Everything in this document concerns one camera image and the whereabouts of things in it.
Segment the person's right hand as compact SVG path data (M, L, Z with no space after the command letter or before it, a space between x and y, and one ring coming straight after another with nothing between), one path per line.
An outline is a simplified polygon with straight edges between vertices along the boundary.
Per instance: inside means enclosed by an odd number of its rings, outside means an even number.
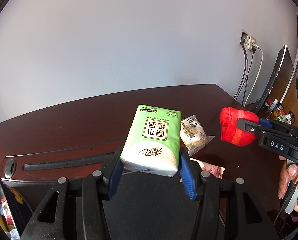
M290 165L287 167L287 164L284 163L280 172L280 179L279 179L279 188L278 188L278 198L282 199L285 195L288 183L292 181L296 183L298 181L298 166L297 165ZM294 206L294 211L298 212L298 198L297 203Z

